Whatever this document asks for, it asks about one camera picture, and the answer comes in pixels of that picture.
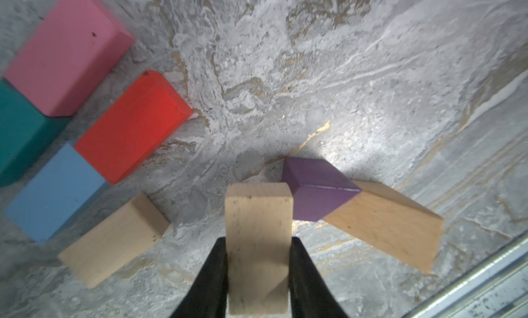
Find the pink block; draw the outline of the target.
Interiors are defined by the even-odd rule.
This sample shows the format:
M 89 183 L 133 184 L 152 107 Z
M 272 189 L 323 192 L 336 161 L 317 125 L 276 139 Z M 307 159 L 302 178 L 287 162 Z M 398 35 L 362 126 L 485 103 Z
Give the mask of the pink block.
M 42 114 L 69 117 L 134 41 L 100 0 L 59 0 L 4 77 Z

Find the red block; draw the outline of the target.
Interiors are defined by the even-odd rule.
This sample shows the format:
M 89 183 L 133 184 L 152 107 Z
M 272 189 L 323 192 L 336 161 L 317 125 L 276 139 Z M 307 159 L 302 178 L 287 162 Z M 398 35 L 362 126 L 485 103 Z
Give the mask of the red block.
M 74 144 L 113 185 L 156 151 L 193 110 L 159 72 L 144 71 Z

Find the light blue block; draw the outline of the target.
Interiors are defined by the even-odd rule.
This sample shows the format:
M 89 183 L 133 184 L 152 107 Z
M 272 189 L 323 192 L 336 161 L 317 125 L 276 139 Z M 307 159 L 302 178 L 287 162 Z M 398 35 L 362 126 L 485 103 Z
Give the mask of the light blue block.
M 35 242 L 69 227 L 110 184 L 66 143 L 5 209 L 7 217 Z

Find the natural wood triangle block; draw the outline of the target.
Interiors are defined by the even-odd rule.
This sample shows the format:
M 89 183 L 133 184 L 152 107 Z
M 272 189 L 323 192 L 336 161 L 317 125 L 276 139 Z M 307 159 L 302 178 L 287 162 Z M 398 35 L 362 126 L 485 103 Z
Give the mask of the natural wood triangle block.
M 323 220 L 422 273 L 430 273 L 444 219 L 385 184 L 354 183 L 361 193 Z

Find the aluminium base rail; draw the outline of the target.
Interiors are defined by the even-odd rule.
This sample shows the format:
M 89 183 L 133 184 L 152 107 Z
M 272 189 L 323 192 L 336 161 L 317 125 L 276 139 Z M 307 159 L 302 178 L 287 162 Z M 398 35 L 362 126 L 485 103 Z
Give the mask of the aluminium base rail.
M 526 317 L 527 232 L 404 316 Z

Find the purple triangle block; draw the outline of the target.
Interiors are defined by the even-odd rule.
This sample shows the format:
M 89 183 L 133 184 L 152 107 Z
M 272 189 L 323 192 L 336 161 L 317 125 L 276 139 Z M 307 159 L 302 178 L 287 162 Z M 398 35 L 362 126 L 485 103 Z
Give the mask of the purple triangle block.
M 287 157 L 281 180 L 288 184 L 294 197 L 295 220 L 322 220 L 362 192 L 324 159 Z

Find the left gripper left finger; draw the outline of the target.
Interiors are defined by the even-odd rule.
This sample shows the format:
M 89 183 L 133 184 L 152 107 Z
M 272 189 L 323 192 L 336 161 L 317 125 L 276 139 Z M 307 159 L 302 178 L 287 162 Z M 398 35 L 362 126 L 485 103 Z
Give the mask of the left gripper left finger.
M 218 238 L 189 292 L 170 318 L 224 318 L 228 295 L 226 238 Z

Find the teal block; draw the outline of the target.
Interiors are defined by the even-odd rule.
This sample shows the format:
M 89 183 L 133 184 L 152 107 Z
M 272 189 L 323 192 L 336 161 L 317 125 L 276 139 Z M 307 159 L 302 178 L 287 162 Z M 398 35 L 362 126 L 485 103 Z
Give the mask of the teal block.
M 42 114 L 1 79 L 1 186 L 18 181 L 71 120 Z

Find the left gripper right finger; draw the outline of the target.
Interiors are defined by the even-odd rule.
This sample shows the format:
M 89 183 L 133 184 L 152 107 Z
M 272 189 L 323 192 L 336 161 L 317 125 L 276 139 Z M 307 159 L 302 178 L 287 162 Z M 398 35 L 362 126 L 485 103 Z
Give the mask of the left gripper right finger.
M 297 237 L 291 240 L 289 269 L 292 317 L 348 317 Z

